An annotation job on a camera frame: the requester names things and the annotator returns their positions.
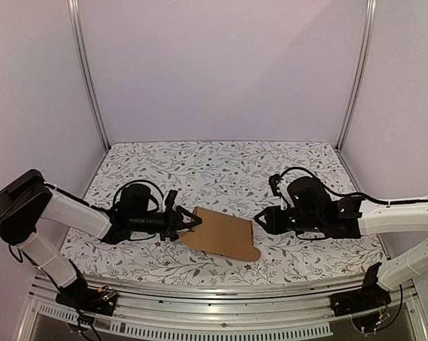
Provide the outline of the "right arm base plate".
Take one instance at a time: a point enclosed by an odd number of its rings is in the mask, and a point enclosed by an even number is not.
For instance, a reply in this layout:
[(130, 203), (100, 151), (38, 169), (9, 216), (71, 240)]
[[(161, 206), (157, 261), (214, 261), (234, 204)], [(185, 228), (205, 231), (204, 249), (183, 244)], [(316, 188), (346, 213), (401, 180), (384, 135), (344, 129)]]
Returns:
[(336, 317), (360, 313), (391, 303), (389, 291), (363, 288), (329, 296), (330, 308)]

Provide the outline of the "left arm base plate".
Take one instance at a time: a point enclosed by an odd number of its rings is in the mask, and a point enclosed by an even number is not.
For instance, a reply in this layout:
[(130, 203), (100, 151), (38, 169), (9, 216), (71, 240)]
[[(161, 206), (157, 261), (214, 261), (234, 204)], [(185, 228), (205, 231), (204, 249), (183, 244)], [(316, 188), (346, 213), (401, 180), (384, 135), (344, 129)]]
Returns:
[(66, 288), (58, 289), (55, 301), (76, 310), (112, 316), (118, 297), (118, 291), (108, 286), (93, 289), (72, 283)]

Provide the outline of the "brown cardboard box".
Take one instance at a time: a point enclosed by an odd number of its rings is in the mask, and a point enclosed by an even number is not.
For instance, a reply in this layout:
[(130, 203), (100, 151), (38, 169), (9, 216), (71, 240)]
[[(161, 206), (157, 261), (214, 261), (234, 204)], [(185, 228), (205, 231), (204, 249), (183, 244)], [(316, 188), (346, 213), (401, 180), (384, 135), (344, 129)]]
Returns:
[(192, 249), (227, 256), (242, 261), (257, 261), (261, 252), (254, 246), (252, 221), (225, 213), (196, 207), (202, 219), (192, 232), (182, 232), (179, 239)]

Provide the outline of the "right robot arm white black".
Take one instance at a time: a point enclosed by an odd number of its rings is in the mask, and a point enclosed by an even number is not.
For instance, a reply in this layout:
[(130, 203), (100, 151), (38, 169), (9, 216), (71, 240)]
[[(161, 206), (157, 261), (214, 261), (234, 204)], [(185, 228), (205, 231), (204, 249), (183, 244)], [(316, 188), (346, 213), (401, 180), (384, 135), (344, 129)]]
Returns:
[[(428, 233), (428, 197), (379, 200), (365, 193), (337, 194), (315, 176), (290, 182), (287, 194), (279, 189), (279, 174), (269, 178), (273, 195), (282, 205), (266, 207), (255, 222), (268, 234), (321, 233), (325, 239), (359, 239), (373, 234)], [(390, 292), (428, 271), (428, 237), (394, 259), (370, 266), (359, 289), (331, 296), (332, 308), (368, 310), (390, 302)]]

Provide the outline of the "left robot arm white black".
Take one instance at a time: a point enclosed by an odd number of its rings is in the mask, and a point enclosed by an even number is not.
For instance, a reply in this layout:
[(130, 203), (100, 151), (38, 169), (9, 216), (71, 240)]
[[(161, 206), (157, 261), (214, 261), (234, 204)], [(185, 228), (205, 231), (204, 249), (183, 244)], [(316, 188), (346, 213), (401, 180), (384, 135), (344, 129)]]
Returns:
[(86, 308), (92, 293), (84, 276), (38, 232), (37, 224), (61, 223), (109, 245), (130, 242), (134, 233), (175, 241), (179, 232), (201, 224), (200, 217), (175, 204), (176, 190), (154, 197), (156, 187), (150, 180), (132, 180), (104, 209), (47, 183), (40, 171), (30, 169), (0, 191), (0, 237), (18, 249), (18, 260), (26, 257), (46, 273), (76, 308)]

